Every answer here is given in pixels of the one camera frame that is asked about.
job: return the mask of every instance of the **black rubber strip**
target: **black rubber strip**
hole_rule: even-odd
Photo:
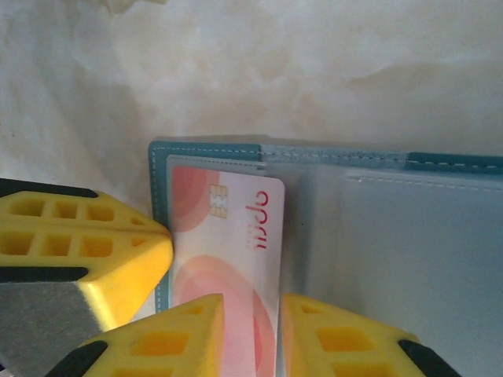
[[[88,188],[84,189],[80,187],[49,185],[47,183],[17,181],[14,179],[0,178],[0,198],[22,191],[46,192],[49,194],[97,198],[97,193]]]
[[[83,377],[108,345],[97,340],[71,351],[62,361],[46,374],[46,377]]]
[[[398,344],[426,377],[461,377],[431,348],[407,339]]]
[[[2,267],[0,283],[65,282],[82,279],[85,267]]]

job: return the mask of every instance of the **card holder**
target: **card holder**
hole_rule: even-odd
[[[487,174],[499,169],[493,159],[483,170],[451,159],[447,170],[445,160],[418,164],[421,156],[406,154],[195,148],[203,151],[171,151],[166,166],[171,159],[285,183],[282,291],[414,332],[462,375],[499,375],[503,180]]]

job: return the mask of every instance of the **card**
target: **card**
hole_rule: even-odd
[[[274,377],[284,205],[276,178],[172,170],[170,301],[224,295],[221,377]]]

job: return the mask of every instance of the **marble surface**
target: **marble surface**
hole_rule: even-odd
[[[0,175],[148,213],[157,136],[501,155],[502,20],[501,0],[0,2]]]

